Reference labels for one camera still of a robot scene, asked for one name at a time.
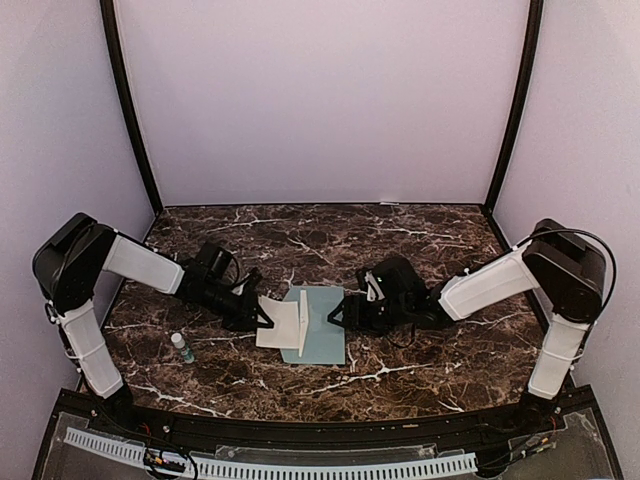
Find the light blue envelope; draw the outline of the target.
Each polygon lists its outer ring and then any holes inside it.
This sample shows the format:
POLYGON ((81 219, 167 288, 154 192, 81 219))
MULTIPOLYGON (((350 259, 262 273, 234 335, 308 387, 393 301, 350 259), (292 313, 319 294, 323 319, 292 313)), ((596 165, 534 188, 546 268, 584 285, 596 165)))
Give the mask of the light blue envelope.
POLYGON ((294 286, 285 301, 298 301, 300 292, 307 292, 309 326, 302 355, 297 350, 281 349, 282 360, 294 365, 337 365, 346 363, 345 335, 342 327, 328 322, 328 315, 344 299, 342 287, 294 286))

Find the white paper sheet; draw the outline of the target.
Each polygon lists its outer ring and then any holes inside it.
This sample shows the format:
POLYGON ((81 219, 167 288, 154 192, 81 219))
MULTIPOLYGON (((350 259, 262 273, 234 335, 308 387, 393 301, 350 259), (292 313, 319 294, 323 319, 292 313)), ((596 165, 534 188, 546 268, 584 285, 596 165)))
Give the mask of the white paper sheet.
POLYGON ((266 296, 259 298, 259 306, 273 322, 272 328, 258 328, 256 346, 260 348, 298 349, 300 319, 297 301, 277 301, 266 296))

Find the small glue stick bottle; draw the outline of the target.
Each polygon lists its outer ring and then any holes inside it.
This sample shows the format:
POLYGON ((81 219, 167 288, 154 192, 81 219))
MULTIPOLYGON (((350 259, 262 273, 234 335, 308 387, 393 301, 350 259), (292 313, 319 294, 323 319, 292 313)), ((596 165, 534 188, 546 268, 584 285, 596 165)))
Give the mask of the small glue stick bottle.
POLYGON ((185 363, 191 364, 195 361, 194 354, 181 333, 175 332, 171 335, 171 342, 180 352, 185 363))

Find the white letter paper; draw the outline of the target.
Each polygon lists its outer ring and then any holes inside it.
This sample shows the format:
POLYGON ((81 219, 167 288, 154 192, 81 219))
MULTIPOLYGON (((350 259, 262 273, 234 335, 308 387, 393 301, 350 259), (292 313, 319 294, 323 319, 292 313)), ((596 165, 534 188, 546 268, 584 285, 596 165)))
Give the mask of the white letter paper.
POLYGON ((307 291, 302 289, 299 296, 299 342, 298 357, 301 358, 304 352, 306 335, 309 325, 309 305, 307 291))

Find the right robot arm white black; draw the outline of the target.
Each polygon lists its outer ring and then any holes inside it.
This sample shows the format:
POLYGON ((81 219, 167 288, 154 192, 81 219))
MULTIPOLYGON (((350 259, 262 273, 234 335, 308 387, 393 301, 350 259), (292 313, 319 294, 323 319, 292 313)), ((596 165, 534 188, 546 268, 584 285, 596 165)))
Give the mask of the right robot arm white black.
POLYGON ((385 259, 358 271, 360 293, 344 297, 328 314, 329 323, 378 336, 395 327, 438 331, 513 296, 539 290, 551 316, 527 385, 529 395, 510 413, 521 434, 534 432, 549 416, 571 367, 611 301, 618 266, 609 245, 591 232, 552 219, 495 259, 427 287, 410 261, 385 259))

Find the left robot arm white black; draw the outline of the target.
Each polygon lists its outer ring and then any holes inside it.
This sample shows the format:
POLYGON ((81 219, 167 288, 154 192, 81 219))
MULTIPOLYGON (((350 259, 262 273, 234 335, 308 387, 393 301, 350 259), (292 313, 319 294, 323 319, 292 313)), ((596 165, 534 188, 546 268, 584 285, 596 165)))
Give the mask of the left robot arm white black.
POLYGON ((108 400, 101 417, 117 434, 134 435, 141 415, 115 397, 128 388, 96 314, 101 277, 114 275, 199 306, 218 316, 229 331, 274 329, 275 321, 256 291, 260 271, 226 280, 228 268, 238 264, 230 251, 211 242, 191 258, 173 260, 84 212, 73 215, 36 251, 32 272, 48 319, 59 329, 89 391, 108 400))

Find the black front table rail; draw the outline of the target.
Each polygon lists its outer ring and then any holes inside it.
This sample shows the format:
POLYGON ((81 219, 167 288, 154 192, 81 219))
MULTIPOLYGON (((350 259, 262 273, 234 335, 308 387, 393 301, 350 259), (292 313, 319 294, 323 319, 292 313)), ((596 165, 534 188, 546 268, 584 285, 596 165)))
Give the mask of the black front table rail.
POLYGON ((96 429, 132 432, 134 438, 148 439, 154 446, 171 443, 205 452, 224 445, 346 450, 436 444, 491 449, 553 425, 550 415, 516 405, 439 417, 346 423, 230 420, 134 406, 127 415, 129 423, 115 424, 115 414, 105 416, 102 408, 83 396, 76 412, 96 429))

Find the left black frame post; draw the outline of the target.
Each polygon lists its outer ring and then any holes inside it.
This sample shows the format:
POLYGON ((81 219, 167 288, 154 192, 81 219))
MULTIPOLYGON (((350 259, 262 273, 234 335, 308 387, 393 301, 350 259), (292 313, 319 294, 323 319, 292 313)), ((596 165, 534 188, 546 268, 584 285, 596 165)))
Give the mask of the left black frame post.
POLYGON ((152 172, 142 131, 139 125, 131 88, 126 71, 124 52, 116 18, 116 4, 113 0, 99 1, 104 36, 107 45, 111 71, 116 87, 120 109, 134 154, 138 173, 141 177, 144 191, 155 216, 164 210, 160 192, 152 172))

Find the black frame post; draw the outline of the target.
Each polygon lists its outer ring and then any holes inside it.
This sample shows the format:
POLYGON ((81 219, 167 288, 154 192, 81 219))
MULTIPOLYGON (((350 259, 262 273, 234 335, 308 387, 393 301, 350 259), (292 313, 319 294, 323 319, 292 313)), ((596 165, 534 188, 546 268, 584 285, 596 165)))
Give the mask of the black frame post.
POLYGON ((139 125, 131 88, 126 71, 124 52, 116 18, 116 4, 113 0, 99 1, 104 36, 107 45, 111 71, 116 87, 120 109, 134 154, 138 173, 141 177, 144 191, 155 216, 164 210, 160 192, 152 172, 142 131, 139 125))
POLYGON ((509 115, 489 189, 483 203, 483 210, 487 217, 492 217, 494 214, 515 148, 534 69, 543 11, 543 0, 529 1, 523 47, 509 115))

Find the right black frame post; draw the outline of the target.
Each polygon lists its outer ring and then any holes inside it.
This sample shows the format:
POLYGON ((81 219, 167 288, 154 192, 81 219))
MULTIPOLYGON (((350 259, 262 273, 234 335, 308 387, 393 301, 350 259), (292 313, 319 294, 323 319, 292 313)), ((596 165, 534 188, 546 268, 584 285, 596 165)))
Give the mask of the right black frame post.
POLYGON ((543 11, 543 0, 529 1, 523 47, 509 115, 489 189, 483 203, 483 210, 487 217, 492 217, 494 214, 515 148, 534 69, 543 11))

